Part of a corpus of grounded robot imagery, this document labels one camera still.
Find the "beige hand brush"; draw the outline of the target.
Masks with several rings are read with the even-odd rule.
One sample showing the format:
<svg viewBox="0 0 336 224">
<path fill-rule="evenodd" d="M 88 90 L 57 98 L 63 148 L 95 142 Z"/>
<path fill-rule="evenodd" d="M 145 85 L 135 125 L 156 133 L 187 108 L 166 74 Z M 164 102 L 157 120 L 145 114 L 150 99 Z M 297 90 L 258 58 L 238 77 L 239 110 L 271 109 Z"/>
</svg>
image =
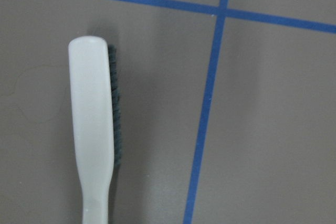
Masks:
<svg viewBox="0 0 336 224">
<path fill-rule="evenodd" d="M 97 36 L 68 46 L 73 138 L 82 223 L 108 223 L 109 189 L 120 163 L 120 107 L 114 48 Z"/>
</svg>

